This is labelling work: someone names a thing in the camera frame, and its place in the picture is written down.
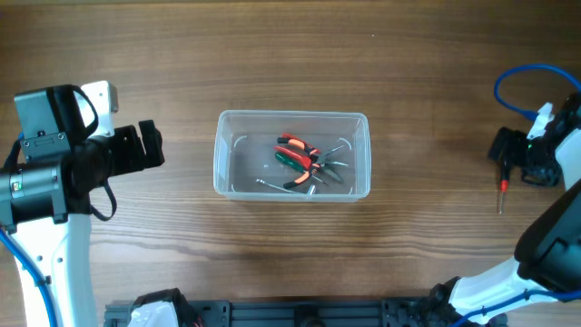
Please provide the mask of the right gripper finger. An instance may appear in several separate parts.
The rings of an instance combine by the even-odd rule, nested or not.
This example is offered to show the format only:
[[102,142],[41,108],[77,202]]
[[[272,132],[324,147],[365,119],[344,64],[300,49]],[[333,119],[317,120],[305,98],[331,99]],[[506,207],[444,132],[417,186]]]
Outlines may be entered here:
[[561,172],[559,170],[547,168],[523,168],[521,174],[521,180],[524,183],[537,187],[554,187],[559,183],[560,177]]
[[527,157],[527,135],[501,127],[488,150],[487,157],[497,162],[509,159],[513,164],[523,164]]

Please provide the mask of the black red screwdriver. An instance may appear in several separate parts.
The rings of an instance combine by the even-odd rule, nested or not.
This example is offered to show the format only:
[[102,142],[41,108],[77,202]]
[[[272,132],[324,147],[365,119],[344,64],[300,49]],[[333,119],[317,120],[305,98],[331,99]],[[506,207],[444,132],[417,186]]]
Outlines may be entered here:
[[504,158],[499,165],[499,194],[498,194],[498,213],[502,214],[504,212],[504,205],[507,196],[507,189],[509,185],[510,171],[512,168],[512,163]]

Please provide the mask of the clear plastic container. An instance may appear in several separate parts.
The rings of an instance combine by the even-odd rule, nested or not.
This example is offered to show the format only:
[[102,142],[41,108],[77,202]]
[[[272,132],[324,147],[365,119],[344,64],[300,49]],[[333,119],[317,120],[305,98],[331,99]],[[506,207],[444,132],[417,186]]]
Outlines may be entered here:
[[[283,186],[301,176],[275,158],[282,134],[292,134],[326,152],[343,145],[331,156],[342,183],[316,173],[327,185],[309,179],[284,193],[258,184],[256,179]],[[311,185],[314,195],[305,192]],[[213,186],[230,200],[264,202],[355,203],[371,188],[371,144],[368,118],[361,113],[227,110],[221,113],[214,146]]]

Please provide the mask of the green handled screwdriver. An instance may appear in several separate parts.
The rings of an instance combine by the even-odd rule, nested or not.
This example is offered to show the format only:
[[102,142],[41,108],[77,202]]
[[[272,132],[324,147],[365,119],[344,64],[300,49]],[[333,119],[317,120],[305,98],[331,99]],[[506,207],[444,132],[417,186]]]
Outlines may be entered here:
[[275,154],[275,158],[279,162],[281,162],[282,164],[285,164],[285,165],[289,166],[290,168],[294,169],[295,171],[298,171],[299,173],[301,173],[301,176],[299,178],[297,178],[296,180],[285,183],[283,185],[283,187],[285,189],[289,190],[289,189],[292,189],[294,187],[297,187],[297,186],[307,182],[309,179],[314,179],[316,181],[319,181],[319,182],[327,185],[326,182],[322,181],[319,177],[316,177],[314,175],[314,173],[310,172],[308,169],[305,169],[299,162],[290,158],[287,154],[284,154],[282,152],[277,152]]

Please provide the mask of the small metal hammer tool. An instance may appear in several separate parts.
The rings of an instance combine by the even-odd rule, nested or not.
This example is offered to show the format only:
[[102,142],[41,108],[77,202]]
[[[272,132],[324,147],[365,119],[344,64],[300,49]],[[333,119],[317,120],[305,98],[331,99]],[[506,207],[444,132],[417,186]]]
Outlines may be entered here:
[[[278,186],[278,185],[275,185],[273,183],[268,183],[268,182],[266,182],[266,181],[264,181],[262,179],[256,179],[255,182],[258,183],[258,184],[262,184],[262,185],[268,186],[268,187],[270,187],[272,189],[275,189],[275,190],[278,190],[278,191],[282,191],[284,193],[301,194],[301,192],[293,191],[291,189],[286,189],[283,186]],[[309,187],[309,189],[305,192],[305,194],[306,195],[314,195],[316,193],[316,191],[317,191],[316,186],[315,185],[311,185]]]

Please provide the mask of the black orange needle-nose pliers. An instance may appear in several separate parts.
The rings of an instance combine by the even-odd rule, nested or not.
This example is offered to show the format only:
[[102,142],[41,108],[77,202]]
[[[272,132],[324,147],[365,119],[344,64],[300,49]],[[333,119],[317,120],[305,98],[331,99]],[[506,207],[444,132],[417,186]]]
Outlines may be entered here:
[[307,155],[311,159],[316,159],[318,164],[326,164],[332,171],[334,171],[332,169],[333,165],[347,166],[342,162],[334,162],[331,158],[333,154],[343,148],[343,145],[339,145],[335,148],[327,150],[326,152],[323,152],[322,150],[306,143],[305,141],[297,138],[292,134],[282,134],[281,137],[277,139],[277,143],[277,145],[289,148],[298,154]]

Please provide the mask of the red handled snips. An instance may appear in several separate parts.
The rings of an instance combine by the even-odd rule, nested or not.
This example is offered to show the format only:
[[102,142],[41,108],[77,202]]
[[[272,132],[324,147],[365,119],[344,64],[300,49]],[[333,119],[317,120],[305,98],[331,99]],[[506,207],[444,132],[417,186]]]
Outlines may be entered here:
[[279,145],[276,145],[274,147],[274,149],[278,153],[284,154],[287,157],[289,157],[292,161],[296,162],[302,170],[301,177],[297,178],[294,181],[285,183],[283,185],[283,187],[285,189],[291,189],[291,188],[294,188],[296,186],[299,186],[299,185],[307,182],[316,173],[325,173],[328,176],[330,176],[332,179],[334,179],[335,181],[337,181],[339,183],[343,182],[343,179],[337,173],[332,171],[326,164],[317,163],[316,159],[311,159],[307,155],[298,154],[289,148],[285,148],[285,147],[282,147]]

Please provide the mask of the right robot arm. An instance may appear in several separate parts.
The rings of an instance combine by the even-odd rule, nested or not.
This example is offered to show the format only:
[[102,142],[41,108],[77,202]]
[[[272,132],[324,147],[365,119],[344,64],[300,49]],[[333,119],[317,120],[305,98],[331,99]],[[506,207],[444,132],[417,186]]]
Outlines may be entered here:
[[566,192],[526,229],[510,259],[435,286],[422,308],[424,325],[490,325],[524,306],[580,298],[579,93],[567,98],[538,140],[556,158]]

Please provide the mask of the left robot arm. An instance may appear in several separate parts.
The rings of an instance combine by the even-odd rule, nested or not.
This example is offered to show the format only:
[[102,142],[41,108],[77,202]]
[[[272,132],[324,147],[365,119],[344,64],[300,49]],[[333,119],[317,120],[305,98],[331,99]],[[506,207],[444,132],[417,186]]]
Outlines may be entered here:
[[100,81],[20,93],[22,132],[1,170],[1,241],[20,267],[30,326],[97,323],[89,264],[95,189],[114,176],[161,166],[151,120],[117,127],[116,88]]

